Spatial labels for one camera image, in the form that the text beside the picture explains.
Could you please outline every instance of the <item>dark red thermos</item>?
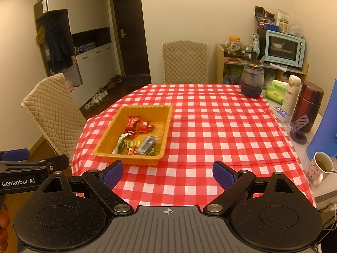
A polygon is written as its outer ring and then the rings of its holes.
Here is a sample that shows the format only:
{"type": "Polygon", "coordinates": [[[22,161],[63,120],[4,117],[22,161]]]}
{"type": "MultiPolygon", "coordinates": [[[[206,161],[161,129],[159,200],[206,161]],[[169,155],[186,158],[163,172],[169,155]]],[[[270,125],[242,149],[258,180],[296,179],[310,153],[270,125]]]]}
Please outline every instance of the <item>dark red thermos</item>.
{"type": "Polygon", "coordinates": [[[303,82],[300,95],[295,107],[295,111],[291,122],[296,121],[303,115],[307,115],[309,123],[307,123],[300,130],[309,132],[316,120],[316,116],[321,107],[324,91],[313,82],[303,82]]]}

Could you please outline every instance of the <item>red checkered tablecloth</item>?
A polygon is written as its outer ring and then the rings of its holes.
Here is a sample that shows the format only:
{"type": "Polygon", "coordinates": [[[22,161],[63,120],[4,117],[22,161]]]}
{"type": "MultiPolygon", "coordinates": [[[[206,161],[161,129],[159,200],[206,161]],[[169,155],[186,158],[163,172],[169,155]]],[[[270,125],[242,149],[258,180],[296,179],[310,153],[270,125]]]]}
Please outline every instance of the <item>red checkered tablecloth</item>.
{"type": "Polygon", "coordinates": [[[148,85],[89,119],[72,162],[74,175],[110,163],[92,151],[124,105],[173,105],[164,157],[155,167],[124,165],[113,191],[138,205],[199,205],[223,192],[212,175],[214,161],[257,176],[284,172],[303,194],[313,197],[301,162],[266,99],[246,98],[234,85],[148,85]]]}

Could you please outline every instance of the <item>blue container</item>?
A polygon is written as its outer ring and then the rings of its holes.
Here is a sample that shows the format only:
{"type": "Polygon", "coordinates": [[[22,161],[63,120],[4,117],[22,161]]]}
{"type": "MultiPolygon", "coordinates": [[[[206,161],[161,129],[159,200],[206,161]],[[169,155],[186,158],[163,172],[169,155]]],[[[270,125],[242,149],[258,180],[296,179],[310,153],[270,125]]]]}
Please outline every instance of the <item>blue container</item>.
{"type": "Polygon", "coordinates": [[[264,29],[265,30],[272,30],[272,31],[276,31],[276,32],[280,31],[280,27],[279,26],[275,26],[273,24],[265,24],[264,29]]]}
{"type": "Polygon", "coordinates": [[[312,160],[317,151],[330,157],[337,156],[337,78],[332,89],[330,100],[317,132],[307,147],[307,155],[312,160]]]}

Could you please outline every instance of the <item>door handle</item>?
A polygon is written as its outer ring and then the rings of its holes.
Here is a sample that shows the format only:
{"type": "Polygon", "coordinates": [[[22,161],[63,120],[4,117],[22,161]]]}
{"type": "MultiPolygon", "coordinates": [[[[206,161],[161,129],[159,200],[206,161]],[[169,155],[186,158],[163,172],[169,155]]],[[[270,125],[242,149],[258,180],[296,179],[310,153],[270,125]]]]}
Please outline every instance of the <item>door handle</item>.
{"type": "Polygon", "coordinates": [[[124,38],[125,35],[126,35],[126,33],[124,33],[124,30],[121,29],[121,37],[124,38]]]}

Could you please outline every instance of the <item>metal screw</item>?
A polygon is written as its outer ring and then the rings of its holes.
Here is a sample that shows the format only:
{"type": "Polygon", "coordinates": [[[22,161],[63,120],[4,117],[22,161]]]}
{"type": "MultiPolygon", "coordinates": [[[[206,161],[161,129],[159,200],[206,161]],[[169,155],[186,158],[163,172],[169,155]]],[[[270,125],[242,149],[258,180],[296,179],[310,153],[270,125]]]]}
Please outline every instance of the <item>metal screw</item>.
{"type": "Polygon", "coordinates": [[[220,212],[222,210],[222,206],[220,204],[209,204],[206,209],[210,212],[220,212]]]}
{"type": "Polygon", "coordinates": [[[119,213],[125,213],[131,209],[130,205],[128,204],[117,204],[114,207],[114,210],[119,213]]]}

